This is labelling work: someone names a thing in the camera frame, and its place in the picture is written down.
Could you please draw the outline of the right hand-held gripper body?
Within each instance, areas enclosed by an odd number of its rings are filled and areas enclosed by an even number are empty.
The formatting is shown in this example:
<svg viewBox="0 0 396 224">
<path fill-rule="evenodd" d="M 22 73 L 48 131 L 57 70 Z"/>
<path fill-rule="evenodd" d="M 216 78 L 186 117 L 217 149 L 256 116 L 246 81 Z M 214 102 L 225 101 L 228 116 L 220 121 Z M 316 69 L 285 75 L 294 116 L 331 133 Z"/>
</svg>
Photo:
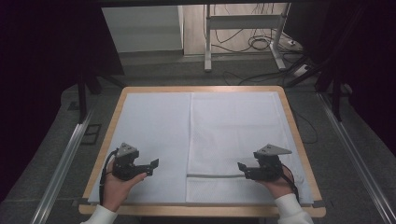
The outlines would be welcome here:
<svg viewBox="0 0 396 224">
<path fill-rule="evenodd" d="M 291 154 L 289 149 L 271 144 L 267 144 L 265 147 L 255 151 L 253 155 L 259 166 L 247 169 L 252 175 L 252 180 L 266 182 L 278 180 L 283 175 L 283 165 L 279 156 L 287 154 Z"/>
</svg>

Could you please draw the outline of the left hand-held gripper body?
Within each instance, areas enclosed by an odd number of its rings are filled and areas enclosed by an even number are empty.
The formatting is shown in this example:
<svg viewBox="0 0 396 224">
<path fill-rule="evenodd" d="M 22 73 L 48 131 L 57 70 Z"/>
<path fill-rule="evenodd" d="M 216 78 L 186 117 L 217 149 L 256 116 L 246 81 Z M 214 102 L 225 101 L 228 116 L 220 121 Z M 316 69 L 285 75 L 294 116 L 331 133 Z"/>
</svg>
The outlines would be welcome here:
<svg viewBox="0 0 396 224">
<path fill-rule="evenodd" d="M 134 160 L 138 157 L 137 148 L 122 143 L 116 152 L 112 174 L 120 180 L 128 181 L 137 175 L 146 173 L 148 168 L 145 165 L 136 166 L 134 164 Z"/>
</svg>

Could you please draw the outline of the white mesh laundry bag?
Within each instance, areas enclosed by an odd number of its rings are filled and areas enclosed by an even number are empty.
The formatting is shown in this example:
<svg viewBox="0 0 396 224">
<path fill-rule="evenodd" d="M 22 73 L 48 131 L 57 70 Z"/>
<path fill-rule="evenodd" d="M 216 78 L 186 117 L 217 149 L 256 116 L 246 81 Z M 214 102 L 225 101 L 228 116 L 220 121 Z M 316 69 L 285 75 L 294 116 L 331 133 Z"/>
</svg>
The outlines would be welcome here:
<svg viewBox="0 0 396 224">
<path fill-rule="evenodd" d="M 304 173 L 279 94 L 269 92 L 195 93 L 191 98 L 188 203 L 271 204 L 268 189 L 238 167 L 257 167 L 254 153 L 273 147 L 289 151 L 280 161 L 291 169 L 299 191 Z"/>
</svg>

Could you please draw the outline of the person's right hand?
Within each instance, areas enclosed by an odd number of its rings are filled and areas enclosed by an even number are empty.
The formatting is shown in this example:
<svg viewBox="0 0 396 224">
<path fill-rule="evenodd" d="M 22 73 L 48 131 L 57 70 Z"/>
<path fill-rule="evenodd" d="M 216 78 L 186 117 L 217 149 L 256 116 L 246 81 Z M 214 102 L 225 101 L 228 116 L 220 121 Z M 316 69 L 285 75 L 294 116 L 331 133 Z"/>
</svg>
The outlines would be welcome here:
<svg viewBox="0 0 396 224">
<path fill-rule="evenodd" d="M 259 181 L 259 184 L 265 186 L 274 199 L 293 193 L 290 184 L 282 177 L 273 182 Z"/>
</svg>

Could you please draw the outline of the person's left hand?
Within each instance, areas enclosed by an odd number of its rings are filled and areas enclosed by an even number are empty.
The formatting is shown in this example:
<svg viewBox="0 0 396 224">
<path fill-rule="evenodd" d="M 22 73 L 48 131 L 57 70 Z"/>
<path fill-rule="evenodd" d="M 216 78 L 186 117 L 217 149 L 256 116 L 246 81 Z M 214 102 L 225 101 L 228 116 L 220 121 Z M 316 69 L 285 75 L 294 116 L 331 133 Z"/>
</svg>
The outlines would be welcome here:
<svg viewBox="0 0 396 224">
<path fill-rule="evenodd" d="M 116 213 L 122 203 L 127 199 L 131 189 L 139 182 L 142 182 L 147 177 L 147 174 L 143 173 L 131 180 L 123 181 L 113 175 L 113 163 L 114 161 L 111 161 L 107 166 L 103 207 Z"/>
</svg>

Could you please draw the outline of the white table mat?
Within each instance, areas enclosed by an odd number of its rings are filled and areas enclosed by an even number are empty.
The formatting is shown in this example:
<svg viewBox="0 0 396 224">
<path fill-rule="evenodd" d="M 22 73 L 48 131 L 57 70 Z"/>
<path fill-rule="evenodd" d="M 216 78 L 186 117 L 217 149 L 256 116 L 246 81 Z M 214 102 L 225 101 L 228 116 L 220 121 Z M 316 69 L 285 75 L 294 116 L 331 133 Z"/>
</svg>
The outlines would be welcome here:
<svg viewBox="0 0 396 224">
<path fill-rule="evenodd" d="M 111 138 L 110 148 L 122 143 L 139 151 L 137 164 L 159 159 L 159 166 L 127 197 L 128 203 L 186 204 L 191 144 L 191 98 L 199 92 L 130 93 L 126 96 Z M 304 168 L 300 202 L 313 203 Z"/>
</svg>

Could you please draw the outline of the black floor plate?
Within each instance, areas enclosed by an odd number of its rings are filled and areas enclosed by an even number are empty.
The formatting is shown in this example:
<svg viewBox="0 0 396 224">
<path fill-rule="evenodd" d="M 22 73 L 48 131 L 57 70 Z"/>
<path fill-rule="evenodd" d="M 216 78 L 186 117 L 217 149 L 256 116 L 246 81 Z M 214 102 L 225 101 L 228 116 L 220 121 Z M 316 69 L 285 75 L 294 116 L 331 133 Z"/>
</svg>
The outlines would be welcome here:
<svg viewBox="0 0 396 224">
<path fill-rule="evenodd" d="M 90 124 L 85 133 L 83 134 L 81 144 L 83 146 L 93 146 L 96 144 L 97 139 L 99 137 L 99 133 L 101 131 L 101 124 Z"/>
</svg>

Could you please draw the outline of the wooden table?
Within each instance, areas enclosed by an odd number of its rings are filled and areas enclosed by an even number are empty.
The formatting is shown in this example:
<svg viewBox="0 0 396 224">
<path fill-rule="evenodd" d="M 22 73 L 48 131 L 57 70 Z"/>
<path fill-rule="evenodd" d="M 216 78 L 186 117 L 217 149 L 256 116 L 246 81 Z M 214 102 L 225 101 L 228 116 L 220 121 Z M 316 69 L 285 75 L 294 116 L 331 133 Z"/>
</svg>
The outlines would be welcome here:
<svg viewBox="0 0 396 224">
<path fill-rule="evenodd" d="M 83 214 L 93 212 L 99 203 L 99 180 L 104 166 L 104 162 L 111 149 L 110 142 L 116 128 L 116 122 L 120 117 L 126 96 L 130 93 L 163 93 L 163 92 L 251 92 L 251 91 L 275 91 L 279 94 L 281 104 L 289 123 L 291 134 L 297 146 L 298 155 L 314 201 L 321 201 L 318 185 L 313 175 L 309 160 L 306 156 L 301 137 L 292 117 L 290 106 L 284 90 L 279 86 L 190 86 L 190 87 L 128 87 L 122 90 L 116 109 L 106 131 L 106 136 L 98 154 L 96 163 L 92 170 L 91 177 L 84 192 L 84 197 L 88 199 L 90 205 L 82 205 L 79 210 Z M 311 217 L 324 217 L 326 208 L 313 208 L 312 204 L 304 205 L 303 209 Z M 126 202 L 119 210 L 122 215 L 138 215 L 149 217 L 275 217 L 278 214 L 275 203 L 271 204 L 140 204 Z"/>
</svg>

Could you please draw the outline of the black metal stand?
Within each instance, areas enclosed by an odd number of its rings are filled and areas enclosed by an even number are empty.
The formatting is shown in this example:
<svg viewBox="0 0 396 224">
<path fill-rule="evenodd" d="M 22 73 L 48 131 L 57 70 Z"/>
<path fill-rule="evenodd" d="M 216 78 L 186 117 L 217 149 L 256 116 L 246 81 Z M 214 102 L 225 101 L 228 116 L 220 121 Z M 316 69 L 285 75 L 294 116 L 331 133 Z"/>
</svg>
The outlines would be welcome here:
<svg viewBox="0 0 396 224">
<path fill-rule="evenodd" d="M 348 93 L 342 92 L 343 82 L 339 71 L 325 70 L 323 71 L 315 84 L 318 92 L 327 92 L 331 89 L 329 96 L 331 98 L 331 111 L 337 121 L 341 121 L 340 101 L 342 97 L 348 96 Z"/>
<path fill-rule="evenodd" d="M 89 91 L 93 94 L 99 94 L 102 92 L 102 86 L 99 83 L 99 77 L 104 80 L 114 84 L 115 86 L 120 87 L 121 89 L 126 87 L 126 84 L 117 80 L 113 76 L 105 76 L 105 75 L 94 75 L 93 73 L 81 73 L 78 75 L 78 105 L 79 105 L 79 119 L 78 123 L 82 124 L 84 120 L 88 117 L 87 111 L 87 101 L 86 101 L 86 91 L 85 88 L 88 88 Z"/>
</svg>

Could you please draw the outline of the white power strip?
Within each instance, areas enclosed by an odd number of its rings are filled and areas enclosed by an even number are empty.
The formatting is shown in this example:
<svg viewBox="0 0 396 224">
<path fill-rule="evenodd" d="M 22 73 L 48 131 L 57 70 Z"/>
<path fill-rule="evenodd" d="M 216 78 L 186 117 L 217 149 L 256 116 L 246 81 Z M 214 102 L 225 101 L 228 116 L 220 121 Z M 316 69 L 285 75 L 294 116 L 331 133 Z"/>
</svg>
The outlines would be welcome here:
<svg viewBox="0 0 396 224">
<path fill-rule="evenodd" d="M 294 73 L 293 75 L 295 77 L 300 77 L 301 75 L 305 74 L 307 71 L 311 69 L 311 66 L 308 64 L 303 64 L 301 65 Z"/>
</svg>

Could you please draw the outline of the dark curtain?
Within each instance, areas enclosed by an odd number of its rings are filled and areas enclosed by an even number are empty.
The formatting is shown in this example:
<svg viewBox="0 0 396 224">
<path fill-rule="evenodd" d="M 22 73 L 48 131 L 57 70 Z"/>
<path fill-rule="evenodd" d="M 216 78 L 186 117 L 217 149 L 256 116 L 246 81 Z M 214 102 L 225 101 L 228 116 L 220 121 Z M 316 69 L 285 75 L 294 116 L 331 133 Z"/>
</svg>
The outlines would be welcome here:
<svg viewBox="0 0 396 224">
<path fill-rule="evenodd" d="M 293 2 L 285 33 L 325 65 L 316 89 L 348 85 L 351 105 L 396 155 L 396 0 Z"/>
<path fill-rule="evenodd" d="M 121 72 L 100 6 L 0 0 L 0 202 L 38 150 L 63 91 Z"/>
</svg>

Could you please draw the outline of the aluminium floor rail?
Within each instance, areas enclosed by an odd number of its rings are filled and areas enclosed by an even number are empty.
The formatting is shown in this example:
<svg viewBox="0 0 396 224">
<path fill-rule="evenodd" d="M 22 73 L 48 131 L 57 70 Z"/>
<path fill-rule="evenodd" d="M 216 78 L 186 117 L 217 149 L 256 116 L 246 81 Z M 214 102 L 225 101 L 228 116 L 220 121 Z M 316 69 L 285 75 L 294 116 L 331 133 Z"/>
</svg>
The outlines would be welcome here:
<svg viewBox="0 0 396 224">
<path fill-rule="evenodd" d="M 343 122 L 339 121 L 332 112 L 330 100 L 325 93 L 318 93 L 317 97 L 384 224 L 396 224 L 396 213 L 391 208 L 388 198 L 361 157 Z"/>
<path fill-rule="evenodd" d="M 52 207 L 55 204 L 60 189 L 62 188 L 64 180 L 70 169 L 72 161 L 75 158 L 83 135 L 87 130 L 89 122 L 92 118 L 92 113 L 93 109 L 90 108 L 82 121 L 77 124 L 75 130 L 73 131 L 70 140 L 64 149 L 64 153 L 58 162 L 58 165 L 29 224 L 46 224 Z"/>
</svg>

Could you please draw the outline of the white metal desk frame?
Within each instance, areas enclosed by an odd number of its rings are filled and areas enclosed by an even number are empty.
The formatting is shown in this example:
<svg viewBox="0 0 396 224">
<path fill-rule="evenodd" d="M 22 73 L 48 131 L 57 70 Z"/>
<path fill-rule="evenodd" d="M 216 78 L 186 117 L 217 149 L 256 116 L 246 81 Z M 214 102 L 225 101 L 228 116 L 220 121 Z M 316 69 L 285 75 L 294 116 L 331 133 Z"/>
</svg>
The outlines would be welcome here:
<svg viewBox="0 0 396 224">
<path fill-rule="evenodd" d="M 275 29 L 276 34 L 269 47 L 280 71 L 286 70 L 286 65 L 279 53 L 278 45 L 283 28 L 288 17 L 290 3 L 287 3 L 278 15 L 211 15 L 211 6 L 205 5 L 205 71 L 212 70 L 211 31 L 232 29 Z"/>
</svg>

